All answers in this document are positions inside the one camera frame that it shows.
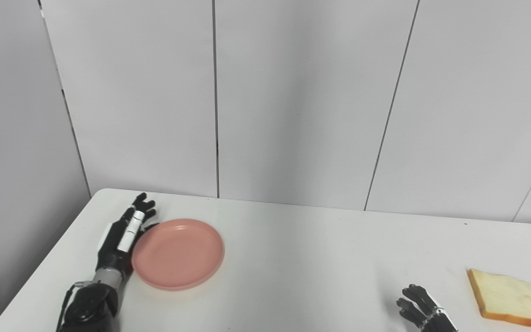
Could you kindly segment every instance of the white bread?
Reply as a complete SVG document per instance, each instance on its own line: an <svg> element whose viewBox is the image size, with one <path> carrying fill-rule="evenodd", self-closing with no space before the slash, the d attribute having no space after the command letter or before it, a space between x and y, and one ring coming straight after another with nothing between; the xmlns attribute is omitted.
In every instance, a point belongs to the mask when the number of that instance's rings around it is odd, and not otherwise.
<svg viewBox="0 0 531 332"><path fill-rule="evenodd" d="M531 326L531 284L507 275L468 270L481 316Z"/></svg>

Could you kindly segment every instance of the bread crust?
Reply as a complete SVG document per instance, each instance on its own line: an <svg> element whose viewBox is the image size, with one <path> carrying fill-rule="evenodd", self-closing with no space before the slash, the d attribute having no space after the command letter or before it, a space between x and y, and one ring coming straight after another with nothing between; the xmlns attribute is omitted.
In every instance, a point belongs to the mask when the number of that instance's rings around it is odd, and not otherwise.
<svg viewBox="0 0 531 332"><path fill-rule="evenodd" d="M478 287L478 283L476 279L474 278L474 270L469 269L466 273L468 273L468 280L470 281L470 286L472 286L472 292L474 293L474 298L477 300L478 304L478 310L481 313L481 316L483 316L486 319L492 319L492 320L502 320L507 321L509 323L524 325L524 326L531 326L531 319L526 319L524 317L518 317L514 315L502 315L502 314L495 314L495 313L489 313L485 309L485 302L483 300L483 296L481 295L480 289Z"/></svg>

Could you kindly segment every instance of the robotic hand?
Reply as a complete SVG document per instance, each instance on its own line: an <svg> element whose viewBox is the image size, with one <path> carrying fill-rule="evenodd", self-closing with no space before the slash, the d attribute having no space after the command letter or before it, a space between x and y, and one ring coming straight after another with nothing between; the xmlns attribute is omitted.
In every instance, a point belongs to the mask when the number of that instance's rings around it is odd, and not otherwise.
<svg viewBox="0 0 531 332"><path fill-rule="evenodd" d="M132 274L131 250L133 244L156 224L141 228L156 214L155 202L146 202L141 193L130 208L115 221L107 232L97 253L97 266L92 281L76 282L65 295L57 332L117 332L114 317L118 314L118 289ZM72 303L67 307L74 288Z"/></svg>
<svg viewBox="0 0 531 332"><path fill-rule="evenodd" d="M425 288L409 285L396 304L401 308L401 316L415 324L421 332L457 332L447 313L434 301Z"/></svg>

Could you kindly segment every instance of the white table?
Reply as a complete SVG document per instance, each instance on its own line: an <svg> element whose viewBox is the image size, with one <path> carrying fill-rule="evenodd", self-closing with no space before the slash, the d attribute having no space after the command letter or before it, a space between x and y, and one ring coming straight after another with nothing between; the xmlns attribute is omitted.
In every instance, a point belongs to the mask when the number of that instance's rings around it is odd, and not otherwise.
<svg viewBox="0 0 531 332"><path fill-rule="evenodd" d="M0 316L0 332L53 332L72 282L90 279L96 246L138 192L105 189ZM196 218L223 236L225 259L204 284L157 290L136 275L122 332L413 332L395 300L425 286L461 332L529 332L480 317L474 267L531 282L531 225L149 194L161 221Z"/></svg>

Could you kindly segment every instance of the pink plate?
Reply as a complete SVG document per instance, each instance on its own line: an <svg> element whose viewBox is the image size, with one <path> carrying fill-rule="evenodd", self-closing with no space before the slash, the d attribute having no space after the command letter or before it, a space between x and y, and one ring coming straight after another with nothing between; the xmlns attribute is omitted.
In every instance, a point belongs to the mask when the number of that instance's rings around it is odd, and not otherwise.
<svg viewBox="0 0 531 332"><path fill-rule="evenodd" d="M223 239L209 224L174 219L141 237L132 254L136 273L163 290L185 290L208 280L223 262Z"/></svg>

